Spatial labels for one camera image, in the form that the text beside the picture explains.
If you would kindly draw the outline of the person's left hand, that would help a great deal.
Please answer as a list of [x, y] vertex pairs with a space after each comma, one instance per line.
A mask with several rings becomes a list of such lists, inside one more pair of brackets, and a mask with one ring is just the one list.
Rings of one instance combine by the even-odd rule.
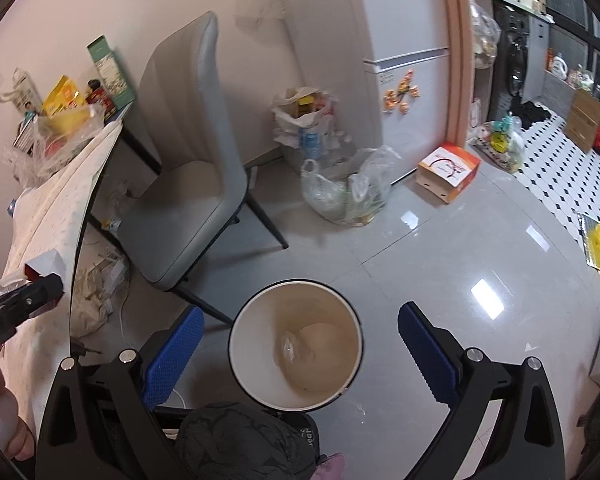
[[0, 450], [9, 460], [28, 460], [34, 455], [35, 440], [18, 411], [17, 399], [0, 369]]

